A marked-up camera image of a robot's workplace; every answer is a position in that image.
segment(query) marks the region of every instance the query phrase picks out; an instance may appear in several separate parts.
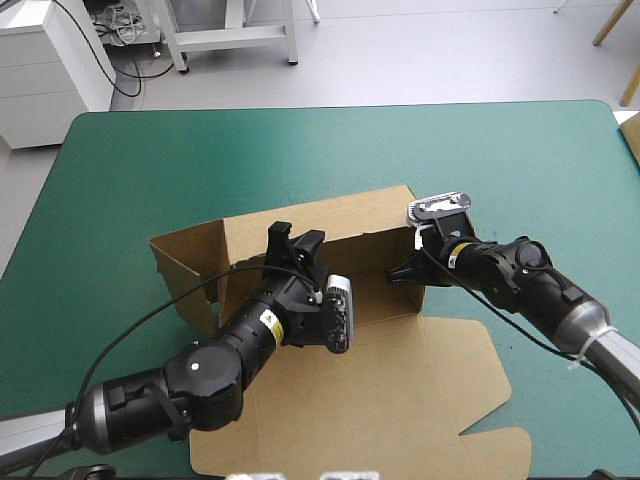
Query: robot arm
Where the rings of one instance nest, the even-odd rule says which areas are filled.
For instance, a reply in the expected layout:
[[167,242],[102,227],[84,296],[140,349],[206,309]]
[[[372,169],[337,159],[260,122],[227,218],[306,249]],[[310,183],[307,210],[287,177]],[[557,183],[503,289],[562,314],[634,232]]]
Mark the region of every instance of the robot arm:
[[[52,455],[81,447],[106,454],[164,433],[182,440],[191,429],[217,430],[238,420],[244,390],[278,345],[346,352],[353,340],[350,282],[315,264],[324,232],[290,240],[290,230],[283,222],[269,228],[265,265],[276,268],[264,271],[260,288],[214,338],[160,368],[94,385],[74,425],[73,405],[0,422],[0,475],[35,463],[65,427]],[[311,284],[326,284],[324,294]]]
[[611,326],[607,308],[556,270],[539,242],[479,240],[470,205],[464,193],[409,204],[416,251],[388,272],[388,281],[448,287],[458,279],[494,307],[520,313],[561,352],[589,360],[640,408],[640,348]]

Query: silver metal arm segment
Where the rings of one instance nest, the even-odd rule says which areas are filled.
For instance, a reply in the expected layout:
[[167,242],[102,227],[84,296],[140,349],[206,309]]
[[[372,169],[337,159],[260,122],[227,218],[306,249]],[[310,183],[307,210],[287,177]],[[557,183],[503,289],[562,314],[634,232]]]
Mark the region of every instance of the silver metal arm segment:
[[0,420],[0,475],[34,463],[64,426],[64,408]]

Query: white cable tie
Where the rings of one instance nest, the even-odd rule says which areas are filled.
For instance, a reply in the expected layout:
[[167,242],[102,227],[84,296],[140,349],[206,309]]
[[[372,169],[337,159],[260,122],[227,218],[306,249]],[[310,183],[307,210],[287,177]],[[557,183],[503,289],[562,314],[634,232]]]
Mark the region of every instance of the white cable tie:
[[603,327],[600,330],[593,332],[591,336],[587,338],[587,341],[584,342],[584,345],[582,345],[582,348],[580,349],[580,353],[578,353],[578,356],[571,362],[571,364],[567,368],[569,370],[575,370],[576,368],[578,368],[580,366],[580,362],[584,360],[585,353],[587,353],[587,350],[589,350],[589,347],[593,342],[595,342],[601,336],[606,335],[609,332],[617,332],[617,331],[618,329],[613,325],[607,325],[606,327]]

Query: black cable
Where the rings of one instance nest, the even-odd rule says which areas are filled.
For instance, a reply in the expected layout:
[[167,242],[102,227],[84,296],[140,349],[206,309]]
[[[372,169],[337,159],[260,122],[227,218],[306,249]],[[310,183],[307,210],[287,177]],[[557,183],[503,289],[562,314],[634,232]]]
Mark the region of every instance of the black cable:
[[[94,22],[93,26],[96,27],[96,28],[102,29],[102,30],[98,30],[98,34],[99,34],[100,37],[103,37],[104,35],[117,33],[113,28],[110,28],[110,27],[108,27],[107,25],[105,25],[103,23]],[[129,53],[129,56],[131,57],[131,60],[135,63],[135,59],[131,55],[131,52],[128,51],[128,49],[127,49],[127,52]],[[111,66],[116,72],[121,73],[125,77],[136,78],[138,80],[149,80],[149,79],[152,79],[152,78],[162,77],[166,73],[169,73],[169,71],[173,68],[173,65],[174,65],[173,62],[171,62],[171,64],[165,70],[163,70],[160,73],[154,73],[152,75],[132,75],[132,74],[130,74],[128,72],[125,72],[124,70],[120,70],[115,65],[111,65]]]
[[[106,70],[104,69],[104,67],[102,66],[102,63],[100,62],[100,59],[98,58],[98,54],[96,53],[96,51],[93,49],[93,45],[91,45],[91,42],[89,41],[89,39],[87,38],[87,35],[84,33],[84,30],[82,30],[82,27],[80,26],[80,24],[78,23],[78,21],[76,20],[76,18],[71,14],[71,12],[67,9],[67,7],[65,7],[62,3],[60,3],[59,0],[51,0],[53,3],[55,3],[56,5],[58,5],[62,10],[64,10],[64,12],[67,14],[67,16],[71,19],[71,21],[75,24],[75,26],[78,28],[78,30],[80,31],[80,33],[82,34],[82,37],[84,38],[84,41],[87,42],[87,45],[89,45],[89,49],[91,50],[91,53],[93,54],[93,58],[96,59],[96,62],[98,63],[98,66],[100,67],[100,70],[102,71],[103,75],[105,76],[105,78],[109,81],[109,83],[113,86],[113,88],[120,92],[122,95],[124,95],[125,97],[129,97],[129,98],[135,98],[138,95],[140,95],[140,93],[142,93],[142,79],[138,79],[138,90],[136,91],[136,93],[128,93],[125,92],[124,90],[122,90],[120,87],[118,87],[116,85],[116,83],[111,80],[111,78],[109,77],[109,75],[107,74]],[[140,76],[140,70],[138,69],[138,64],[136,63],[136,61],[133,61],[133,64],[135,66],[136,69],[136,73],[138,74],[138,76]]]
[[163,70],[160,73],[155,73],[153,75],[131,75],[130,73],[127,73],[123,70],[120,70],[117,67],[113,67],[113,69],[118,72],[121,73],[122,75],[126,76],[126,77],[131,77],[131,78],[137,78],[137,79],[141,79],[141,80],[148,80],[150,78],[159,78],[161,76],[163,76],[164,74],[168,73],[169,70],[171,70],[173,68],[173,62],[171,62],[171,65],[169,65],[165,70]]
[[[471,288],[469,288],[467,285],[465,285],[464,282],[462,282],[456,275],[454,275],[451,271],[449,271],[448,268],[446,268],[444,265],[442,265],[440,262],[438,262],[437,259],[434,258],[433,255],[431,255],[425,248],[422,248],[422,253],[424,253],[427,256],[427,258],[431,261],[431,263],[436,265],[442,272],[444,272],[447,276],[449,276],[449,278],[451,278],[454,282],[456,282],[456,284],[458,286],[462,287],[462,289],[465,292],[467,292],[469,295],[471,295],[473,298],[475,298],[478,302],[480,302],[482,305],[484,305],[489,310],[491,310],[491,312],[494,315],[496,315],[498,318],[500,318],[501,320],[506,322],[511,327],[515,328],[518,332],[520,332],[522,335],[527,337],[529,340],[531,340],[537,346],[539,346],[540,348],[546,350],[549,353],[552,353],[553,355],[556,355],[558,357],[564,358],[566,360],[571,360],[571,361],[575,361],[576,360],[573,355],[569,355],[568,353],[561,352],[560,350],[557,350],[557,349],[547,345],[546,343],[542,342],[541,340],[538,340],[536,337],[534,337],[532,334],[527,332],[524,328],[522,328],[516,322],[514,322],[509,317],[504,315],[496,307],[491,305],[487,300],[482,298],[480,295],[478,295],[476,292],[474,292]],[[633,425],[638,430],[638,434],[640,434],[640,419],[638,419],[638,416],[637,416],[636,412],[634,411],[633,407],[631,406],[631,404],[629,403],[629,401],[624,397],[624,394],[622,393],[621,387],[618,384],[616,384],[615,382],[613,382],[610,378],[608,378],[603,372],[601,372],[596,367],[591,365],[590,363],[585,362],[584,360],[581,360],[580,361],[580,365],[582,365],[587,370],[595,373],[598,377],[600,377],[609,386],[609,388],[613,391],[615,396],[618,397],[618,400],[620,400],[620,402],[622,403],[622,406],[624,407],[624,409],[629,414],[629,417],[631,418],[631,421],[633,422]]]
[[[98,368],[98,365],[100,364],[100,362],[102,362],[102,360],[104,360],[104,358],[109,354],[109,352],[111,350],[113,350],[116,347],[116,345],[118,345],[122,340],[124,340],[130,333],[132,333],[135,329],[137,329],[140,325],[145,323],[150,318],[154,317],[158,313],[160,313],[163,310],[167,309],[171,305],[179,302],[180,300],[188,297],[189,295],[191,295],[192,293],[194,293],[197,290],[201,289],[202,287],[204,287],[204,286],[206,286],[206,285],[208,285],[208,284],[210,284],[212,282],[215,282],[216,280],[218,280],[218,279],[220,279],[222,277],[226,277],[226,276],[232,275],[234,273],[248,272],[248,271],[254,271],[254,270],[267,270],[267,271],[273,271],[273,272],[280,272],[280,273],[286,273],[288,275],[296,277],[296,278],[300,279],[302,282],[304,282],[309,287],[309,293],[311,295],[313,295],[313,293],[315,291],[319,291],[319,289],[320,289],[320,287],[316,284],[316,282],[313,281],[312,279],[310,279],[309,277],[307,277],[307,276],[305,276],[305,275],[303,275],[303,274],[301,274],[299,272],[296,272],[295,270],[290,270],[288,268],[283,268],[283,267],[275,267],[275,266],[272,266],[272,265],[256,265],[256,266],[246,266],[246,267],[232,267],[229,270],[225,270],[224,272],[218,273],[216,275],[213,275],[213,276],[207,278],[206,280],[203,280],[198,285],[196,285],[194,287],[191,287],[186,292],[181,293],[177,297],[175,297],[175,298],[163,303],[159,307],[154,308],[153,310],[151,310],[146,315],[143,315],[135,323],[133,323],[131,326],[129,326],[129,328],[127,328],[124,332],[122,332],[114,340],[112,340],[111,343],[109,343],[109,345],[107,345],[98,354],[98,356],[93,361],[93,363],[89,367],[89,370],[87,370],[87,373],[85,374],[85,376],[84,376],[84,378],[82,380],[82,384],[80,386],[80,390],[78,391],[78,395],[77,395],[76,400],[74,402],[73,413],[71,414],[71,417],[69,419],[68,425],[65,426],[65,430],[66,430],[66,428],[68,428],[70,426],[73,426],[75,424],[76,420],[78,419],[78,415],[80,414],[80,409],[81,409],[81,406],[82,406],[82,401],[84,400],[84,396],[85,396],[85,393],[86,393],[86,390],[87,390],[87,386],[89,385],[89,381],[91,380],[91,377],[93,376],[94,372]],[[52,441],[52,443],[49,445],[49,447],[47,447],[47,449],[44,451],[44,453],[40,456],[38,461],[33,464],[31,469],[29,470],[29,473],[27,473],[27,475],[25,477],[25,480],[31,480],[33,478],[33,476],[38,471],[38,469],[42,466],[42,464],[47,459],[47,457],[53,452],[53,450],[62,441],[62,439],[64,438],[65,430],[60,432],[60,435],[58,435]]]

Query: white metal frame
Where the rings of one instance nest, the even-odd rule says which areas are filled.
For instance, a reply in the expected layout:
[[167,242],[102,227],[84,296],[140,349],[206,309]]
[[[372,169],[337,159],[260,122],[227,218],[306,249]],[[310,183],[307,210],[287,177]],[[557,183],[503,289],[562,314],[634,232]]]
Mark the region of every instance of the white metal frame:
[[[181,73],[189,71],[185,61],[185,54],[188,52],[257,47],[279,43],[283,40],[289,50],[289,64],[296,65],[298,63],[293,0],[282,0],[284,13],[282,24],[259,27],[245,26],[245,20],[250,18],[250,15],[245,16],[244,0],[227,0],[225,28],[195,32],[180,31],[169,0],[153,0],[153,2],[173,63]],[[255,8],[255,2],[250,7],[251,14],[253,14],[253,8]]]

